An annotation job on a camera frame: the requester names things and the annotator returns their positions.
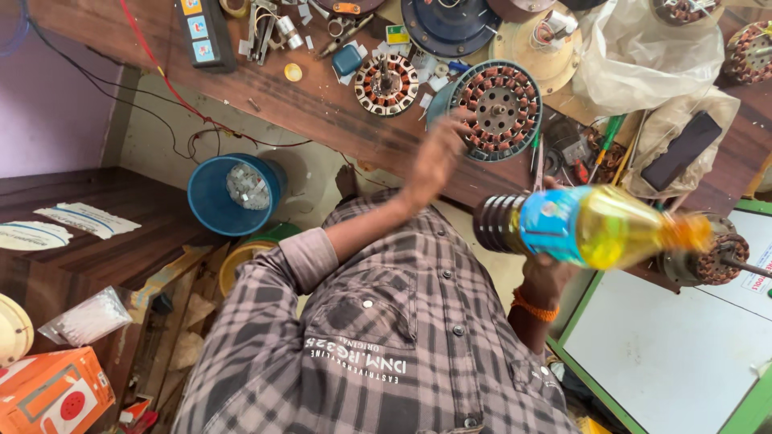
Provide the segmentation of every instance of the mobile phone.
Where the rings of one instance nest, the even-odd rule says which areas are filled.
[[[697,112],[681,135],[670,141],[667,152],[641,171],[641,178],[658,192],[668,188],[721,135],[721,131],[708,112]]]

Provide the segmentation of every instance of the yellow oil bottle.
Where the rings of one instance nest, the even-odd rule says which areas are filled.
[[[475,235],[488,250],[549,253],[596,270],[624,269],[663,250],[706,249],[703,215],[668,215],[610,185],[497,195],[474,213]]]

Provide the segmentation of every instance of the concrete floor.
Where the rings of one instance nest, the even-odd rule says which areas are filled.
[[[200,93],[180,86],[175,88],[191,105],[206,116],[258,140],[271,144],[292,144],[306,140],[304,137],[237,110],[221,101],[204,97]],[[155,75],[142,77],[139,89],[174,99],[163,80]],[[146,93],[137,93],[134,102],[140,107],[154,111],[171,125],[176,137],[177,149],[185,155],[188,155],[186,150],[188,138],[197,131],[212,126],[204,125],[200,119],[179,106]],[[255,145],[246,139],[220,134],[220,140],[220,154],[233,152],[255,154],[279,162],[287,172],[288,193],[280,203],[273,220],[291,222],[301,229],[317,227],[340,201],[334,179],[338,169],[344,164],[344,159],[338,152],[314,142],[287,148],[260,145],[255,149]],[[203,135],[195,144],[196,159],[204,161],[215,156],[217,144],[215,133]],[[172,151],[171,134],[156,117],[142,110],[132,110],[120,166],[166,184],[187,189],[188,178],[195,169],[196,163]],[[392,187],[402,184],[400,178],[381,170],[366,173],[365,176]],[[360,190],[364,193],[382,188],[362,178],[359,178],[358,182]],[[520,270],[525,261],[524,257],[484,250],[477,245],[472,233],[472,216],[469,213],[440,201],[437,201],[435,206],[461,233],[479,261],[488,269],[508,312],[513,299],[512,290],[523,281]]]

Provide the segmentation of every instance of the yellow bucket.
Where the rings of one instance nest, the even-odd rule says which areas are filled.
[[[225,261],[223,261],[220,267],[219,283],[220,292],[223,297],[227,297],[228,293],[233,287],[235,280],[236,267],[241,263],[249,261],[253,258],[255,250],[271,250],[277,247],[279,244],[270,241],[253,241],[248,242],[242,246],[236,247],[236,250],[232,251]]]

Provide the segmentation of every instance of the blue bottle label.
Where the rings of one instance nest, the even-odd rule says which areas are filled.
[[[576,220],[580,202],[591,192],[590,187],[576,187],[529,196],[520,209],[520,238],[526,247],[586,267],[576,243]]]

